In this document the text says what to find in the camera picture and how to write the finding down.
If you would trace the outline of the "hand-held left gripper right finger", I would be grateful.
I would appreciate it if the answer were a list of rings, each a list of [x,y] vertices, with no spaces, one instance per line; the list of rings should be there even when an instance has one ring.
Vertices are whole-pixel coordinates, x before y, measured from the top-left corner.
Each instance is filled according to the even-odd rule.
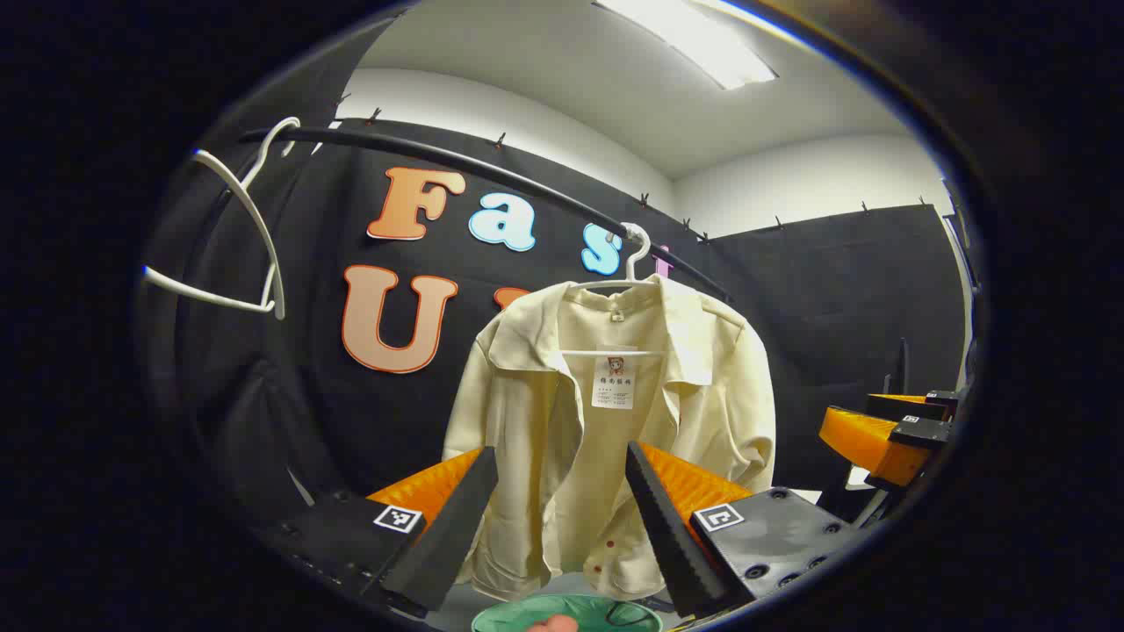
[[[643,442],[629,442],[625,473],[681,615],[703,619],[785,592],[863,535],[791,489],[749,493]]]

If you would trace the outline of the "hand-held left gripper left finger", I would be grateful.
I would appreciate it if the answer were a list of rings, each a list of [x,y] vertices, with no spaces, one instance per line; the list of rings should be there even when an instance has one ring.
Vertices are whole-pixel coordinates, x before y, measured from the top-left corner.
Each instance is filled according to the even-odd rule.
[[[426,615],[470,556],[495,484],[495,448],[471,449],[362,499],[335,493],[260,536],[346,601]]]

